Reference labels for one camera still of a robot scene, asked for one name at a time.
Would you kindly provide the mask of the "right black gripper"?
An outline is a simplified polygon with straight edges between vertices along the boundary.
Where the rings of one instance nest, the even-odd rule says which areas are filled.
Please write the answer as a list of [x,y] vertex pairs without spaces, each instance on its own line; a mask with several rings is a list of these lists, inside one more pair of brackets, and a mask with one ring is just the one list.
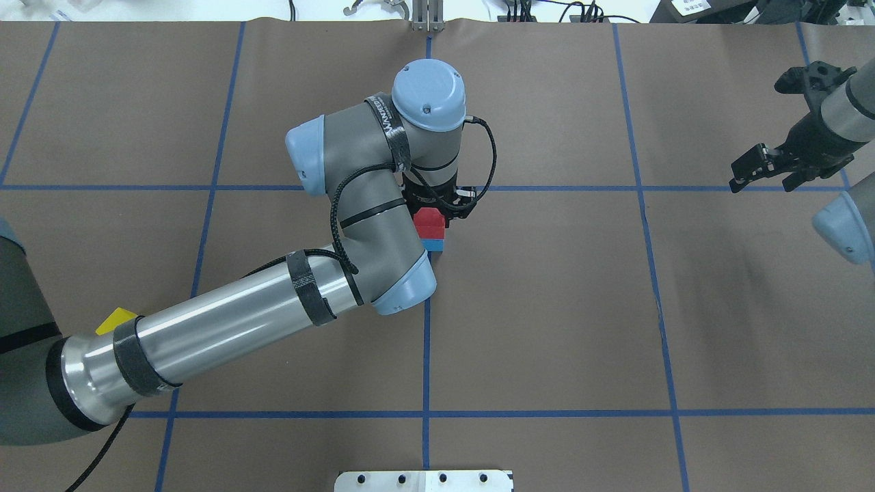
[[732,193],[739,193],[756,180],[771,178],[791,172],[782,180],[785,192],[793,192],[806,182],[816,180],[818,175],[836,174],[857,149],[846,138],[829,130],[822,119],[822,103],[841,84],[857,73],[856,66],[840,68],[823,61],[814,61],[807,66],[792,66],[778,80],[774,88],[780,94],[801,94],[809,112],[793,125],[785,142],[776,147],[779,153],[775,162],[772,149],[758,143],[731,163]]

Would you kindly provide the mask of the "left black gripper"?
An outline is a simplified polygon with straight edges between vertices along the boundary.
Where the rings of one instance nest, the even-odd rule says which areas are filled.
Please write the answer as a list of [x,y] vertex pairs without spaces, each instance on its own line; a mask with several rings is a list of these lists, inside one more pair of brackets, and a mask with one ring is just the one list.
[[411,216],[425,208],[436,209],[443,217],[444,228],[449,228],[452,220],[468,218],[479,199],[475,187],[457,186],[457,172],[442,184],[422,184],[416,175],[403,174],[402,188]]

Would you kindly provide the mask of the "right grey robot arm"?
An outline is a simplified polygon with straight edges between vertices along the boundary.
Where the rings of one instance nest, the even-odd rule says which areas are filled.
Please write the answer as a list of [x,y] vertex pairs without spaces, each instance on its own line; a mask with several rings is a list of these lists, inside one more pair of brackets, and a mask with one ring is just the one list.
[[[774,88],[800,94],[807,114],[788,131],[785,142],[758,143],[731,163],[732,193],[756,180],[781,175],[785,192],[814,180],[828,180],[853,162],[874,139],[874,62],[840,68],[821,60],[788,68]],[[873,177],[867,176],[818,211],[813,229],[851,264],[874,258]]]

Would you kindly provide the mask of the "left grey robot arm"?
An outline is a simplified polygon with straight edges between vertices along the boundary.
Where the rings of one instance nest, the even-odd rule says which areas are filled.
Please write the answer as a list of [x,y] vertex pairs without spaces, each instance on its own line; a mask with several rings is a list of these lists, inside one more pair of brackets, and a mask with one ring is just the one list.
[[380,92],[292,128],[288,155],[307,193],[330,200],[332,241],[109,333],[65,337],[2,221],[2,444],[53,444],[119,422],[140,400],[357,306],[402,312],[435,274],[413,214],[462,217],[479,200],[457,188],[466,109],[462,75],[418,59]]

